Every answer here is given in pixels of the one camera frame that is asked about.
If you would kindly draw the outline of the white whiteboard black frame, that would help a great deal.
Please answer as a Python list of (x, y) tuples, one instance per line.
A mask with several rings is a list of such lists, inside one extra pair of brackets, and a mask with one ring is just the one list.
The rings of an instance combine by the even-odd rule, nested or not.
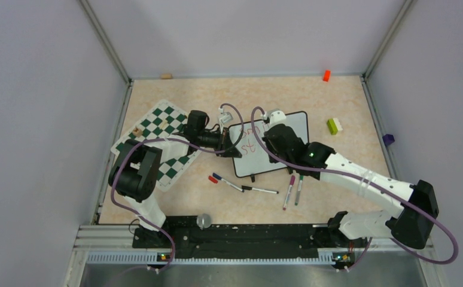
[[(309, 140), (308, 117), (304, 111), (292, 112), (287, 114), (286, 125), (290, 126), (297, 137), (307, 143)], [(240, 158), (234, 158), (234, 172), (236, 177), (244, 178), (261, 173), (267, 173), (287, 166), (282, 163), (271, 163), (268, 154), (262, 149), (253, 135), (255, 130), (259, 137), (263, 137), (264, 132), (270, 129), (270, 125), (261, 119), (255, 120), (255, 127), (250, 122), (246, 122), (244, 134), (236, 148), (241, 152)]]

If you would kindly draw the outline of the red marker cap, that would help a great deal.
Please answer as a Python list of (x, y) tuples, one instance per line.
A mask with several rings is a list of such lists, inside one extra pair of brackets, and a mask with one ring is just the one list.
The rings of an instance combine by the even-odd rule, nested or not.
[(214, 178), (213, 176), (208, 176), (208, 179), (209, 179), (211, 182), (215, 183), (215, 184), (218, 183), (218, 180), (217, 180), (216, 178)]

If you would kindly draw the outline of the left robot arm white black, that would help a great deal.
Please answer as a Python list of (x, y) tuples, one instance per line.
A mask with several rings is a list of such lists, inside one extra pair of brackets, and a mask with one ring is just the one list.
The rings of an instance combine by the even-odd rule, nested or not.
[(211, 130), (207, 123), (207, 113), (192, 110), (181, 131), (173, 135), (148, 142), (126, 140), (109, 174), (109, 186), (125, 198), (139, 216), (140, 225), (148, 230), (147, 240), (155, 247), (166, 245), (170, 238), (169, 230), (163, 227), (166, 215), (153, 195), (161, 165), (204, 148), (218, 157), (242, 156), (228, 128), (220, 126), (218, 130)]

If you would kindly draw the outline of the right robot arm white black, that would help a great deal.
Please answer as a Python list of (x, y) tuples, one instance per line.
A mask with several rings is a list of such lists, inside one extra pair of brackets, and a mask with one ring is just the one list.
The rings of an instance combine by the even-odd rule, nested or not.
[(439, 209), (430, 183), (419, 180), (410, 184), (375, 173), (351, 162), (330, 146), (304, 142), (284, 124), (271, 127), (261, 139), (270, 152), (270, 161), (288, 162), (301, 175), (340, 185), (382, 207), (370, 213), (337, 213), (328, 222), (332, 244), (345, 246), (360, 237), (392, 237), (410, 248), (425, 247), (433, 222), (401, 201), (436, 218)]

